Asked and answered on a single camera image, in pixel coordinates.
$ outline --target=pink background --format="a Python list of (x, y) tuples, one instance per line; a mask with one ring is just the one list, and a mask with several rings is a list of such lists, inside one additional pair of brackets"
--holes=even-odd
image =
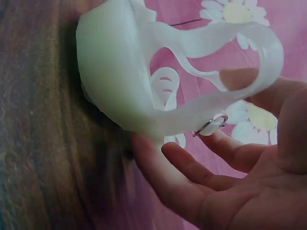
[[(167, 24), (178, 24), (200, 19), (201, 0), (145, 0), (146, 6), (158, 12), (158, 21)], [(266, 18), (270, 21), (270, 28), (277, 34), (284, 47), (285, 65), (283, 76), (306, 80), (307, 68), (307, 15), (306, 0), (258, 0), (258, 6), (263, 7)], [(205, 26), (209, 21), (176, 26), (186, 30)], [(198, 60), (192, 60), (194, 67), (203, 71), (220, 70), (222, 68), (257, 67), (256, 52), (242, 50), (237, 41), (227, 44), (217, 53)], [(168, 66), (174, 68), (180, 75), (181, 86), (178, 91), (178, 105), (189, 102), (200, 95), (207, 94), (215, 88), (206, 80), (196, 78), (186, 73), (178, 64), (173, 54), (168, 50), (161, 50), (151, 63), (152, 71)], [(229, 134), (233, 127), (228, 126), (225, 131)], [(231, 169), (223, 160), (209, 151), (198, 138), (186, 134), (186, 149), (204, 166), (215, 174), (235, 177), (244, 176)], [(144, 180), (135, 165), (132, 174), (128, 176), (126, 186), (118, 200), (118, 206), (110, 212), (106, 219), (98, 218), (102, 226), (110, 230), (140, 229), (140, 230), (194, 230), (191, 224), (182, 220), (159, 202), (148, 183)]]

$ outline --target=white flower print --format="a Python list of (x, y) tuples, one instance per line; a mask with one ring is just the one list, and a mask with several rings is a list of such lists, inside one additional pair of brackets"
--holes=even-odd
[(235, 125), (231, 136), (243, 144), (277, 144), (277, 118), (253, 104), (238, 101), (225, 113), (230, 125)]
[[(211, 20), (210, 23), (249, 23), (257, 22), (270, 26), (269, 20), (265, 18), (266, 11), (257, 6), (258, 0), (204, 0), (201, 5), (205, 8), (200, 11), (201, 18)], [(255, 44), (242, 34), (236, 37), (242, 49), (251, 47), (257, 50)]]

